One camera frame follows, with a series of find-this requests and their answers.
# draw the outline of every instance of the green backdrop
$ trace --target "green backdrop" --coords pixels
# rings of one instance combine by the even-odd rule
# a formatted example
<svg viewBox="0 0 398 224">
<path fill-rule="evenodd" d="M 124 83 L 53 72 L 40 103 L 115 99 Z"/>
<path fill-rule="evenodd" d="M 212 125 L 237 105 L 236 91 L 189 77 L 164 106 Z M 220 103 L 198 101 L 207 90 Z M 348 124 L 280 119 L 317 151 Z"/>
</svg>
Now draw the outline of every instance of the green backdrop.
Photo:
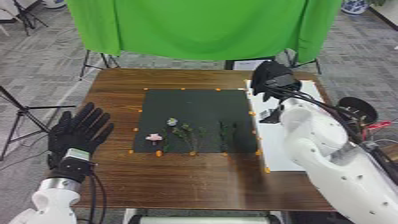
<svg viewBox="0 0 398 224">
<path fill-rule="evenodd" d="M 340 0 L 67 0 L 85 48 L 182 59 L 319 53 Z"/>
</svg>

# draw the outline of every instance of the floor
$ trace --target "floor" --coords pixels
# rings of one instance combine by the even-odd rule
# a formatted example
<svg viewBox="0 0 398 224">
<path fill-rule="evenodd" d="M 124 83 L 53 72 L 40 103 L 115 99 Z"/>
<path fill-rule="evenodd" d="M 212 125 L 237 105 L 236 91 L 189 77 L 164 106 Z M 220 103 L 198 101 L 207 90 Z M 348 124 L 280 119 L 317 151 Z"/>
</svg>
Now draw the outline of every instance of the floor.
<svg viewBox="0 0 398 224">
<path fill-rule="evenodd" d="M 0 84 L 24 105 L 77 105 L 97 71 L 88 70 L 85 79 L 77 82 L 85 50 L 69 12 L 65 8 L 47 10 L 38 6 L 33 13 L 49 27 L 38 26 L 29 37 L 24 36 L 21 24 L 3 24 L 10 37 L 0 34 Z M 337 102 L 342 96 L 362 98 L 376 107 L 379 120 L 398 118 L 395 45 L 398 33 L 371 13 L 360 16 L 337 15 L 317 57 L 323 71 L 319 80 L 332 102 Z M 92 64 L 99 63 L 97 55 L 90 61 Z M 177 60 L 127 52 L 117 61 L 124 68 L 223 69 L 223 61 Z M 303 66 L 300 70 L 314 72 L 314 65 Z M 13 107 L 0 99 L 0 147 L 13 113 Z M 51 111 L 35 114 L 45 120 Z M 17 135 L 29 130 L 33 126 L 22 122 Z M 19 211 L 31 206 L 28 198 L 45 171 L 45 138 L 37 141 L 40 136 L 22 143 L 13 143 L 5 162 L 0 163 L 0 223 L 6 223 Z M 374 139 L 385 138 L 398 140 L 394 126 L 374 135 Z M 35 155 L 38 156 L 5 168 Z M 86 211 L 79 209 L 76 212 L 83 217 Z M 152 211 L 152 215 L 179 214 L 177 212 L 180 213 L 180 211 Z M 120 223 L 120 219 L 122 210 L 109 210 L 106 223 Z"/>
</svg>

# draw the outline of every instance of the white paper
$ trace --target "white paper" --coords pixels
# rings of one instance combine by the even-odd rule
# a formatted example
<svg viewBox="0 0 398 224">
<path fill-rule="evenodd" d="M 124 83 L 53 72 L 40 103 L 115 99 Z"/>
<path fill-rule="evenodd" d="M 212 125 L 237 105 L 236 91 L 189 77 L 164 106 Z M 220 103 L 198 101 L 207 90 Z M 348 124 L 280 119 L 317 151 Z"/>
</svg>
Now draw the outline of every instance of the white paper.
<svg viewBox="0 0 398 224">
<path fill-rule="evenodd" d="M 252 95 L 250 89 L 250 80 L 246 81 L 246 98 L 252 106 L 252 111 L 255 113 L 255 126 L 257 126 L 257 136 L 260 137 L 260 149 L 262 149 L 262 159 L 264 165 L 269 168 L 269 171 L 303 171 L 303 168 L 291 162 L 284 148 L 282 148 L 282 141 L 284 141 L 284 129 L 280 124 L 260 124 L 260 112 L 268 109 L 276 108 L 278 100 L 269 98 L 266 102 L 262 102 L 262 93 L 257 96 Z M 301 81 L 301 90 L 316 100 L 321 100 L 319 92 L 316 89 L 316 85 L 312 81 Z"/>
<path fill-rule="evenodd" d="M 244 70 L 244 71 L 255 70 L 262 61 L 264 60 L 234 61 L 232 70 Z"/>
</svg>

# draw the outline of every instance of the light stand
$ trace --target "light stand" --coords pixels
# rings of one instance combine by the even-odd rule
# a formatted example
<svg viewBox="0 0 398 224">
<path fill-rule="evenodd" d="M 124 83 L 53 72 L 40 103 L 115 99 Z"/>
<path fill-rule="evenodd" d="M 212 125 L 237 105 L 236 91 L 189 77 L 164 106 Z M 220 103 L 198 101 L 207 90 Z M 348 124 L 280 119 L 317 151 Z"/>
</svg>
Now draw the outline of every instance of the light stand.
<svg viewBox="0 0 398 224">
<path fill-rule="evenodd" d="M 13 124 L 12 124 L 12 128 L 10 128 L 10 132 L 8 132 L 8 137 L 6 137 L 6 141 L 5 141 L 5 145 L 3 145 L 3 151 L 1 151 L 1 155 L 0 155 L 0 161 L 3 161 L 3 157 L 5 157 L 5 153 L 6 153 L 6 149 L 8 149 L 8 144 L 15 141 L 19 141 L 21 139 L 28 138 L 29 136 L 37 135 L 38 133 L 42 132 L 49 132 L 49 123 L 51 123 L 51 120 L 53 120 L 53 117 L 56 115 L 56 112 L 58 112 L 58 109 L 60 108 L 69 108 L 69 107 L 74 107 L 74 106 L 44 106 L 44 107 L 26 107 L 21 105 L 21 103 L 17 102 L 15 98 L 12 97 L 10 93 L 6 92 L 6 90 L 3 89 L 3 87 L 0 86 L 0 93 L 1 93 L 1 97 L 3 99 L 8 101 L 8 103 L 12 104 L 12 106 L 17 108 L 17 112 L 15 112 L 15 119 L 13 119 Z M 40 109 L 56 109 L 54 113 L 53 113 L 53 116 L 49 118 L 49 121 L 47 123 L 44 124 L 37 117 L 31 115 L 29 113 L 29 110 L 40 110 Z M 15 137 L 13 137 L 13 133 L 15 133 L 15 127 L 17 127 L 17 124 L 19 124 L 19 120 L 21 120 L 21 117 L 26 116 L 26 118 L 29 119 L 29 121 L 33 122 L 33 124 L 37 125 L 38 127 L 38 130 L 35 132 L 31 132 L 29 134 Z"/>
<path fill-rule="evenodd" d="M 13 6 L 15 6 L 15 10 L 17 10 L 17 14 L 19 14 L 19 19 L 21 19 L 21 23 L 22 23 L 22 28 L 24 28 L 24 32 L 26 32 L 26 36 L 29 36 L 28 34 L 28 29 L 35 29 L 35 21 L 47 27 L 45 23 L 38 20 L 38 18 L 33 16 L 33 14 L 26 11 L 26 9 L 22 8 L 19 2 L 15 0 L 13 1 Z"/>
</svg>

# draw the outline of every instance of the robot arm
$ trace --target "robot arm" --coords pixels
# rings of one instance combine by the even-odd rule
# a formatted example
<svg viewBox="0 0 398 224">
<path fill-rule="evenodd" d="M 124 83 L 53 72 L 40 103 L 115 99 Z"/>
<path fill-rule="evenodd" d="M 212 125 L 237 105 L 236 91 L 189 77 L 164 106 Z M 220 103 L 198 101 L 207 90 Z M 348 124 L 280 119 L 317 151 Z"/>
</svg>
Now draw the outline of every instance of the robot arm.
<svg viewBox="0 0 398 224">
<path fill-rule="evenodd" d="M 339 213 L 356 224 L 398 220 L 398 187 L 323 109 L 300 99 L 282 102 L 284 149 Z"/>
<path fill-rule="evenodd" d="M 79 200 L 77 191 L 85 176 L 92 175 L 90 157 L 95 147 L 113 129 L 113 124 L 102 128 L 108 119 L 109 115 L 102 114 L 101 109 L 93 109 L 92 103 L 85 105 L 74 118 L 70 113 L 63 112 L 47 134 L 51 172 L 31 196 L 37 210 L 24 210 L 8 224 L 76 224 L 70 206 Z"/>
<path fill-rule="evenodd" d="M 8 224 L 76 224 L 70 206 L 79 200 L 79 183 L 65 178 L 47 178 L 40 182 L 31 201 L 37 210 L 26 209 Z"/>
</svg>

